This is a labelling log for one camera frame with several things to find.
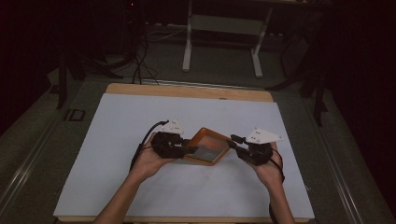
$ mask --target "hand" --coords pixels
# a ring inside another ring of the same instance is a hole
[[[134,168],[128,174],[128,178],[137,179],[139,182],[143,182],[147,178],[155,175],[166,163],[176,160],[163,159],[154,151],[151,146],[151,140],[154,135],[155,133],[153,133],[147,143],[143,145],[142,151],[134,164]]]
[[[271,148],[277,151],[276,143],[271,143]],[[282,167],[282,159],[278,153],[274,152],[271,159],[275,161],[280,167]],[[247,162],[247,164],[253,168],[257,174],[257,177],[268,189],[273,189],[279,185],[282,185],[282,174],[271,161],[259,166],[255,166],[249,162]]]

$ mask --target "person's right hand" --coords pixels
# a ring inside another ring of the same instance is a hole
[[[271,143],[271,147],[277,151],[276,143]],[[271,159],[282,167],[282,159],[278,153],[273,152]],[[268,189],[273,189],[276,188],[276,186],[282,185],[282,174],[271,161],[259,166],[255,166],[249,162],[247,162],[247,164],[253,168],[257,177]]]

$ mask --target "black cable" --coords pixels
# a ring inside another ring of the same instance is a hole
[[[159,82],[157,81],[157,79],[155,78],[156,76],[158,76],[158,71],[155,70],[155,69],[153,69],[153,68],[148,67],[144,61],[142,61],[142,64],[143,64],[143,66],[146,68],[146,71],[147,71],[148,74],[149,74],[149,77],[147,77],[147,78],[154,79],[154,81],[157,83],[157,85],[160,85],[160,83],[159,83]],[[153,72],[155,72],[155,75],[152,75],[152,73],[149,71],[149,69],[151,69]]]
[[[151,148],[151,147],[143,147],[141,150],[148,149],[148,148]]]
[[[273,149],[273,148],[271,148],[271,149],[272,149],[274,152],[276,152],[277,155],[279,155],[280,161],[282,162],[282,166],[283,166],[283,159],[282,159],[282,156],[280,155],[280,153],[279,153],[277,150]],[[285,175],[283,174],[283,168],[282,168],[282,166],[280,166],[279,164],[277,164],[277,162],[274,161],[273,159],[270,159],[270,162],[273,163],[273,164],[276,166],[276,168],[279,170],[280,174],[282,175],[282,183],[283,183],[283,181],[285,181]],[[269,207],[268,207],[268,210],[269,210],[269,212],[270,212],[270,218],[271,218],[271,220],[273,221],[273,223],[274,223],[274,224],[278,224],[278,221],[277,221],[277,219],[276,219],[276,216],[275,216],[274,211],[273,211],[272,206],[271,206],[271,202],[270,202],[270,205],[269,205]]]
[[[134,157],[132,158],[131,167],[129,168],[129,171],[131,171],[132,168],[134,168],[134,164],[136,163],[137,158],[138,158],[139,155],[140,155],[140,152],[143,150],[142,147],[143,147],[143,145],[145,144],[145,142],[146,142],[146,140],[148,139],[148,137],[149,137],[149,135],[151,134],[151,132],[152,132],[157,126],[159,126],[159,125],[164,125],[164,124],[166,124],[167,122],[169,122],[169,120],[157,122],[156,124],[154,124],[154,125],[148,130],[148,132],[146,133],[146,136],[143,138],[143,141],[139,144],[139,146],[137,147],[136,152],[134,153]]]
[[[136,62],[137,62],[137,67],[134,70],[134,75],[132,77],[132,84],[134,84],[134,79],[136,78],[136,74],[139,74],[139,78],[140,78],[140,84],[142,84],[142,80],[141,80],[141,76],[140,76],[140,65],[142,64],[142,62],[145,60],[146,55],[148,53],[148,48],[147,46],[145,46],[144,44],[140,43],[144,49],[145,49],[145,53],[143,54],[143,57],[141,58],[140,62],[138,60],[137,54],[136,54]]]

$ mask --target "floor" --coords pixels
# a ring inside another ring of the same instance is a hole
[[[254,77],[248,47],[228,43],[193,44],[191,70],[181,70],[183,35],[150,35],[142,63],[143,84],[193,85],[264,90],[286,79],[280,61],[279,36],[264,40],[260,59],[264,78]],[[144,50],[139,52],[143,57]],[[124,79],[111,79],[91,69],[84,81],[69,78],[66,105],[56,110],[57,95],[46,92],[0,139],[0,223],[54,223],[52,215],[62,187],[78,155],[85,133],[106,86],[131,82],[136,64],[115,70]],[[56,77],[55,70],[50,77]],[[302,98],[301,83],[272,92],[289,134],[295,157],[317,219],[309,223],[396,223],[359,152],[353,136],[325,92],[323,126],[312,116],[312,97]],[[64,120],[66,110],[86,111],[83,121]],[[27,156],[35,157],[27,161]],[[21,165],[28,167],[21,171]],[[14,174],[21,185],[10,191]]]

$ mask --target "wooden table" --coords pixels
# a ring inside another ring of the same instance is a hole
[[[187,102],[187,104],[190,102],[190,104],[184,105],[184,108],[180,105],[178,108],[166,109],[178,102]],[[61,221],[94,220],[127,176],[134,146],[137,146],[149,126],[153,124],[150,119],[158,121],[156,116],[162,116],[163,113],[167,116],[177,116],[177,119],[181,118],[185,130],[183,138],[192,137],[199,127],[203,127],[200,125],[205,127],[213,125],[214,131],[225,135],[234,133],[238,129],[242,129],[243,133],[251,129],[249,131],[251,132],[255,128],[252,125],[265,126],[262,120],[256,122],[250,120],[252,118],[235,120],[233,123],[224,123],[217,119],[227,120],[242,109],[244,115],[249,113],[253,118],[267,117],[268,123],[275,123],[268,127],[278,127],[276,133],[285,137],[284,141],[278,143],[285,163],[285,191],[291,199],[292,212],[303,214],[303,217],[296,217],[296,221],[308,221],[314,217],[312,207],[280,113],[276,104],[272,102],[273,98],[267,91],[110,84],[64,185],[54,215]],[[204,104],[211,106],[202,110],[194,108],[196,105]],[[250,108],[256,108],[249,107],[250,105],[269,105],[272,109],[250,111]],[[218,110],[225,111],[216,115]],[[214,114],[216,118],[207,121],[205,120],[207,114]],[[198,121],[193,121],[191,116],[196,117]],[[233,150],[230,150],[215,166],[187,165],[183,162],[169,163],[158,174],[145,181],[124,221],[218,223],[270,221],[267,214],[269,196],[265,187],[251,168],[237,158]]]

